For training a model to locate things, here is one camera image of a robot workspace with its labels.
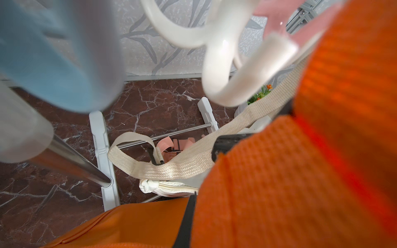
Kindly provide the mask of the cream crescent bag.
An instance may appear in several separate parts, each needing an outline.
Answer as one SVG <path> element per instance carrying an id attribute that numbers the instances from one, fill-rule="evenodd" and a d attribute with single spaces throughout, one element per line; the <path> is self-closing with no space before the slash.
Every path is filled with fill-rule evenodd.
<path id="1" fill-rule="evenodd" d="M 134 132 L 120 135 L 112 144 L 108 158 L 123 172 L 139 179 L 139 187 L 143 193 L 155 193 L 165 197 L 184 197 L 198 193 L 214 165 L 212 149 L 216 139 L 222 135 L 255 134 L 263 131 L 293 97 L 308 60 L 304 58 L 299 62 L 267 96 L 248 105 L 231 122 L 184 149 L 169 162 L 160 164 L 163 156 L 159 148 L 155 148 L 153 152 L 157 165 L 137 161 L 121 151 L 118 145 L 125 142 L 148 141 L 154 145 L 148 136 Z"/>

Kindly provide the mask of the orange crescent bag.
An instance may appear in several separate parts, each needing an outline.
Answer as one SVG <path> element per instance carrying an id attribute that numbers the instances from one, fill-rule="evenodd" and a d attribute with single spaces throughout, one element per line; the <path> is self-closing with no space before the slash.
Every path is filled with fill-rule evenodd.
<path id="1" fill-rule="evenodd" d="M 51 248 L 394 248 L 397 3 L 348 1 L 287 114 L 218 157 L 198 195 L 107 211 Z"/>

